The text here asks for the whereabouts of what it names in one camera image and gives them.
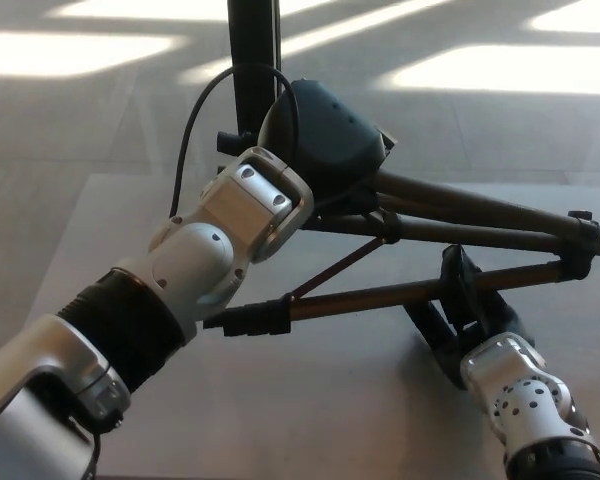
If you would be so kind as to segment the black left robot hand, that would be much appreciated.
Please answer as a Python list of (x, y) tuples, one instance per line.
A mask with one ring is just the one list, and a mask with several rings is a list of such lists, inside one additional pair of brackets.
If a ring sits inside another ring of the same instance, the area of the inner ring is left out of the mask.
[(396, 140), (323, 83), (291, 83), (298, 116), (282, 94), (267, 112), (257, 145), (275, 154), (309, 186), (316, 216), (366, 215), (379, 207), (370, 179)]

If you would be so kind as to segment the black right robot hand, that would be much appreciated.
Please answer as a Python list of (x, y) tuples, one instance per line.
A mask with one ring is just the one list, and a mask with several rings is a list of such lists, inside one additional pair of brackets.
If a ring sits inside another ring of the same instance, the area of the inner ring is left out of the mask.
[(441, 307), (431, 301), (403, 306), (443, 374), (460, 390), (466, 388), (460, 373), (461, 360), (489, 338), (511, 332), (535, 344), (516, 311), (498, 291), (477, 290), (474, 277), (480, 271), (462, 246), (451, 245), (442, 253)]

